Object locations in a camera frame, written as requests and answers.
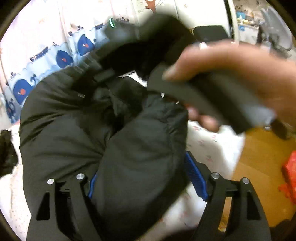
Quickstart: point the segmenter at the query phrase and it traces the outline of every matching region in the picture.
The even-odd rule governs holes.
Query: bed
[[[232,14],[226,10],[228,3]],[[31,0],[13,20],[0,42],[0,98],[12,124],[12,142],[19,163],[11,175],[0,179],[0,208],[15,234],[26,240],[31,218],[22,187],[22,161],[19,151],[19,120],[30,91],[49,74],[77,65],[87,53],[108,41],[102,27],[110,16],[117,21],[143,23],[154,12],[165,12],[181,20],[188,29],[222,25],[238,40],[232,1],[210,0]],[[129,75],[145,85],[135,74]],[[229,126],[211,133],[195,122],[188,122],[187,149],[212,172],[231,178],[244,145]],[[164,237],[198,225],[205,208],[192,185],[139,240]]]

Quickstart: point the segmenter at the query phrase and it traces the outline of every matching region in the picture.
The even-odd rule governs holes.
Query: silver bolt
[[[77,178],[78,180],[81,180],[81,179],[84,178],[84,174],[83,174],[83,173],[79,173],[79,174],[77,174],[76,178]]]
[[[271,130],[271,127],[270,126],[266,126],[266,127],[264,127],[264,130],[270,131]]]
[[[249,180],[248,178],[244,177],[244,178],[242,179],[242,182],[243,182],[244,184],[249,184],[249,183],[250,183],[250,180]]]
[[[48,184],[48,185],[51,185],[51,184],[53,184],[53,183],[54,183],[54,179],[53,179],[53,178],[47,180],[47,184]]]
[[[218,179],[219,177],[220,177],[219,173],[217,173],[217,172],[212,173],[212,178]]]

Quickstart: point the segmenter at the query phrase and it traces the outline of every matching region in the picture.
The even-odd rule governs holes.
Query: hand
[[[168,81],[187,81],[201,72],[225,69],[238,76],[280,119],[296,127],[296,64],[248,44],[217,42],[206,49],[188,46],[163,75]],[[186,106],[189,119],[210,131],[218,122]]]

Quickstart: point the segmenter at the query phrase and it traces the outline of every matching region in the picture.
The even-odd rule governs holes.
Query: red bag
[[[296,151],[291,153],[289,160],[282,167],[282,172],[286,184],[281,185],[279,190],[283,191],[286,197],[296,204]]]

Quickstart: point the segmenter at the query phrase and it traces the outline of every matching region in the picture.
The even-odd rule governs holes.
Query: blue plastic part
[[[207,182],[203,178],[200,170],[188,152],[186,152],[184,167],[189,179],[194,186],[196,194],[206,202],[209,197],[207,193]]]
[[[96,177],[97,177],[97,173],[94,175],[89,185],[89,194],[88,194],[89,198],[91,198],[92,194],[94,193],[94,182],[96,181]]]

